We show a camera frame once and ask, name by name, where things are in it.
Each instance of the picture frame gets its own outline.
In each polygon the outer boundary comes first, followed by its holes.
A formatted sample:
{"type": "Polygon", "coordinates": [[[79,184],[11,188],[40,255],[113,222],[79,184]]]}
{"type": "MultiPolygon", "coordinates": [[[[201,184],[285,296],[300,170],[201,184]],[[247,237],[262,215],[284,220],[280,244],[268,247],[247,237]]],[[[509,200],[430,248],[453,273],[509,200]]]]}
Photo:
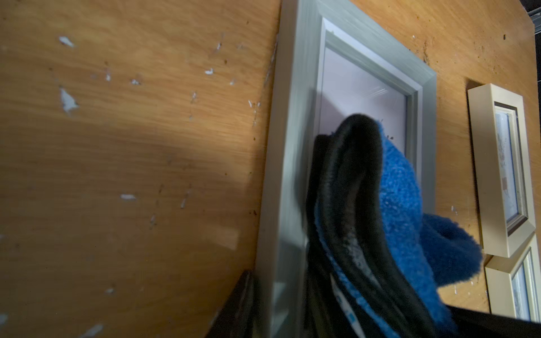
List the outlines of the picture frame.
{"type": "Polygon", "coordinates": [[[536,228],[523,99],[486,84],[468,101],[483,248],[509,258],[536,228]]]}
{"type": "Polygon", "coordinates": [[[535,234],[510,258],[494,256],[485,275],[493,314],[541,322],[541,268],[535,234]]]}
{"type": "Polygon", "coordinates": [[[255,263],[262,337],[299,337],[302,329],[305,199],[325,46],[407,96],[405,155],[423,210],[435,210],[436,73],[348,0],[284,0],[255,263]]]}

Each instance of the wooden wall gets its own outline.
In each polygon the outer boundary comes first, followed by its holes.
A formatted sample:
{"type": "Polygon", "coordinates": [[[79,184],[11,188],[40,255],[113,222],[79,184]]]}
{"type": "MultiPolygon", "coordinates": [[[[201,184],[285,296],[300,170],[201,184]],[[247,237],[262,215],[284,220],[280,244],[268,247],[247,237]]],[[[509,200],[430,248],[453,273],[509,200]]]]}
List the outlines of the wooden wall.
{"type": "MultiPolygon", "coordinates": [[[[438,213],[479,239],[466,88],[492,82],[524,96],[540,215],[519,1],[354,2],[438,73],[438,213]]],[[[279,12],[279,0],[0,4],[0,337],[205,334],[254,264],[279,12]],[[61,89],[78,108],[64,112],[61,89]]],[[[441,296],[488,311],[485,291],[481,274],[441,296]]]]}

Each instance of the gold picture frame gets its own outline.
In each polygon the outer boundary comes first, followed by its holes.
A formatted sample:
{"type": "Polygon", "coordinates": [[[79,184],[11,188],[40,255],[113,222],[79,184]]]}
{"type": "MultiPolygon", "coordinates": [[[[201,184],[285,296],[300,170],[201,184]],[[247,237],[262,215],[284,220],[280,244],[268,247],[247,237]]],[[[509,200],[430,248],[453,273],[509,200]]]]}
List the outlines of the gold picture frame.
{"type": "Polygon", "coordinates": [[[468,101],[483,248],[509,258],[536,227],[523,99],[486,84],[468,101]]]}
{"type": "Polygon", "coordinates": [[[541,268],[535,234],[510,258],[493,257],[485,275],[493,314],[541,322],[541,268]]]}

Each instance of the silver picture frame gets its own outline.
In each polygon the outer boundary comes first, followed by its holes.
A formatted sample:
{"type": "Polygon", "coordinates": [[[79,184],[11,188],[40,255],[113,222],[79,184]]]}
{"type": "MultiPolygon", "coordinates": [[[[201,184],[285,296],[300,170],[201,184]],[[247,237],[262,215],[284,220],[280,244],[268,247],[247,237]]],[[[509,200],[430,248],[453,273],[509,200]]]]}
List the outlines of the silver picture frame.
{"type": "Polygon", "coordinates": [[[348,0],[284,0],[255,264],[262,337],[301,334],[305,198],[325,47],[406,95],[405,155],[417,173],[424,212],[435,210],[436,73],[348,0]]]}

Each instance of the blue fleece fabric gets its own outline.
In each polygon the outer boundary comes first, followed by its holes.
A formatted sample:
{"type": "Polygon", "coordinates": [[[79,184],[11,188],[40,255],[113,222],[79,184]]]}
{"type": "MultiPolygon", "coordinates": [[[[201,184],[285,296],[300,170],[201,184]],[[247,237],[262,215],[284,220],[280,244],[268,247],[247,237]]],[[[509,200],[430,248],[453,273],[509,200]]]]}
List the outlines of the blue fleece fabric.
{"type": "MultiPolygon", "coordinates": [[[[470,235],[448,218],[423,215],[421,194],[413,168],[384,136],[381,129],[380,134],[383,165],[379,202],[387,245],[398,268],[425,304],[438,330],[441,333],[456,333],[456,325],[439,298],[437,286],[467,280],[479,272],[480,247],[470,235]]],[[[339,282],[387,337],[398,337],[370,308],[334,260],[322,235],[317,203],[315,226],[339,282]]]]}

